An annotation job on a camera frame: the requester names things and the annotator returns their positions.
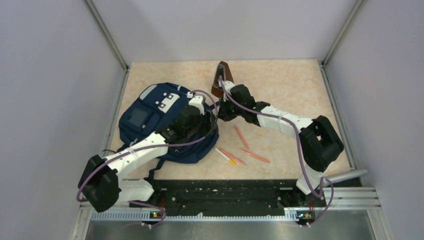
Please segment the pink pen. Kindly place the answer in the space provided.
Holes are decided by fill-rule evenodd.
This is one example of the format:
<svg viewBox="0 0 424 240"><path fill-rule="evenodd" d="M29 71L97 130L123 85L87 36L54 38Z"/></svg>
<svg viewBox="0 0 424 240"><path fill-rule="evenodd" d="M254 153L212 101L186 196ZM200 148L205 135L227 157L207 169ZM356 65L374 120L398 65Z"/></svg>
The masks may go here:
<svg viewBox="0 0 424 240"><path fill-rule="evenodd" d="M249 151L246 151L246 150L242 150L242 149L240 151L242 153L244 153L244 154L252 157L252 158L255 158L255 159L260 160L260 161L265 162L265 163L270 163L270 161L268 159L266 159L265 157L259 156L257 154L254 154L252 152L249 152Z"/></svg>
<svg viewBox="0 0 424 240"><path fill-rule="evenodd" d="M237 135L239 136L239 138L240 138L240 140L241 140L242 144L244 145L244 147L245 147L247 150L249 150L249 149L250 149L250 147L249 147L249 145L248 145L248 143L247 143L246 139L244 138L244 136L243 136L243 134L242 134L241 130L239 129L239 127L238 127L237 125L234 125L234 129L236 130Z"/></svg>
<svg viewBox="0 0 424 240"><path fill-rule="evenodd" d="M222 149L222 148L218 148L221 152L223 152L227 157L229 157L231 160L236 161L237 163L245 166L246 163L242 160L240 160L239 158L235 157L233 154L229 153L228 151Z"/></svg>

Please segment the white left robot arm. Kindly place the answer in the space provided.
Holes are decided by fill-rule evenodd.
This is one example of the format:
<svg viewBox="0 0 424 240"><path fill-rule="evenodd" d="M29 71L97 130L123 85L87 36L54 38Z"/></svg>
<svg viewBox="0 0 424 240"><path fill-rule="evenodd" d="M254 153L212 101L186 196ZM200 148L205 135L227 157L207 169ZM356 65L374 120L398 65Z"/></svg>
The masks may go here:
<svg viewBox="0 0 424 240"><path fill-rule="evenodd" d="M173 121L145 139L113 155L91 157L78 183L77 201L89 202L99 213L130 201L156 206L161 194L151 181L126 177L149 161L168 154L171 148L202 142L214 132L215 123L210 110L187 105Z"/></svg>

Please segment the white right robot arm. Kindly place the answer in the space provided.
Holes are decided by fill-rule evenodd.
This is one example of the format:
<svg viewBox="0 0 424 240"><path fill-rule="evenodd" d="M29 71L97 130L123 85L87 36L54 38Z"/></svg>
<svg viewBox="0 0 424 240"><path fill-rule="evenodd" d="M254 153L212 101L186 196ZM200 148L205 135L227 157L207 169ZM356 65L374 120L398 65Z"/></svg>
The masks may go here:
<svg viewBox="0 0 424 240"><path fill-rule="evenodd" d="M301 176L296 182L293 200L299 206L307 206L314 196L321 198L324 172L344 151L345 146L330 120L319 115L316 118L296 116L279 110L267 102L255 101L249 89L231 81L220 80L223 91L220 98L219 118L229 122L242 117L246 122L286 134L296 141Z"/></svg>

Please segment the brown wooden metronome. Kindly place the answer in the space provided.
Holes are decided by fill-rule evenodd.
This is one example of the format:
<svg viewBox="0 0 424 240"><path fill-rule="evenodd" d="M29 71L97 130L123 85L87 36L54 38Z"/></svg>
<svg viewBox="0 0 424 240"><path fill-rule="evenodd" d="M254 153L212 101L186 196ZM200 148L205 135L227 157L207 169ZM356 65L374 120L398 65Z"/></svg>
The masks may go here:
<svg viewBox="0 0 424 240"><path fill-rule="evenodd" d="M220 61L217 65L213 83L211 85L211 94L217 98L222 98L224 92L220 88L220 80L234 82L230 67L227 62Z"/></svg>

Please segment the navy blue student backpack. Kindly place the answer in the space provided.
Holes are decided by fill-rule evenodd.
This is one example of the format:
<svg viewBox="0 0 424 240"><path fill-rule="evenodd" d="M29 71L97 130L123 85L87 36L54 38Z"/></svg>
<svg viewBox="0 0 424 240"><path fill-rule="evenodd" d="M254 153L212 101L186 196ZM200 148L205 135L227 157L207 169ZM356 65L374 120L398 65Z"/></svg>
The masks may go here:
<svg viewBox="0 0 424 240"><path fill-rule="evenodd" d="M152 132L162 126L168 125L189 105L188 92L202 95L202 91L191 91L174 83L157 83L147 87L132 105L122 114L118 121L119 137L123 146L117 153L145 139ZM204 108L213 107L204 103ZM156 159L159 160L157 169L160 169L165 161L178 164L196 164L202 160L216 145L219 138L219 130L215 117L215 131L206 136L198 143L170 148L169 152Z"/></svg>

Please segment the grey metal tube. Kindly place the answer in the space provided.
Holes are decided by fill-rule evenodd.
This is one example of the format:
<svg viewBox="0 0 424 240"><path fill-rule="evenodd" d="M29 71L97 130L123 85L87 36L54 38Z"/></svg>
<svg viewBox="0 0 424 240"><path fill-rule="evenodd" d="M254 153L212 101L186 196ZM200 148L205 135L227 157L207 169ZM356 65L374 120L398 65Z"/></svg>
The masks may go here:
<svg viewBox="0 0 424 240"><path fill-rule="evenodd" d="M326 176L327 180L330 180L333 184L340 183L347 180L359 178L368 173L367 169L355 169L347 172L339 173L336 175Z"/></svg>

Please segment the white yellow-tipped pen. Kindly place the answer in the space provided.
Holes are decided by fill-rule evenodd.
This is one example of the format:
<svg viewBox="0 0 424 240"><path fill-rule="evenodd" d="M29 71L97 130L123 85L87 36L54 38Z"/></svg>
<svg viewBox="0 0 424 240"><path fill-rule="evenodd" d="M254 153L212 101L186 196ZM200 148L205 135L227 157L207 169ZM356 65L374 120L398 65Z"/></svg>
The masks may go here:
<svg viewBox="0 0 424 240"><path fill-rule="evenodd" d="M223 153L221 150L219 150L218 148L214 148L214 150L218 153L218 154L220 154L225 160L227 160L228 162L230 162L233 166L235 166L236 165L236 163L232 160L232 159L230 159L225 153Z"/></svg>

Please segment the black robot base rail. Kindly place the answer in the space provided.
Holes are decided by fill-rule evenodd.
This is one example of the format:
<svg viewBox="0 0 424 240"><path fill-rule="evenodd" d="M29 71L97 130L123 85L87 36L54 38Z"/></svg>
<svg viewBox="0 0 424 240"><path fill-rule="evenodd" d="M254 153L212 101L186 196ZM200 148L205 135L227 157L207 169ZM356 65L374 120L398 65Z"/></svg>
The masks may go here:
<svg viewBox="0 0 424 240"><path fill-rule="evenodd" d="M304 195L293 179L156 180L161 188L147 204L163 207L167 217L283 216L290 207L312 210L326 201Z"/></svg>

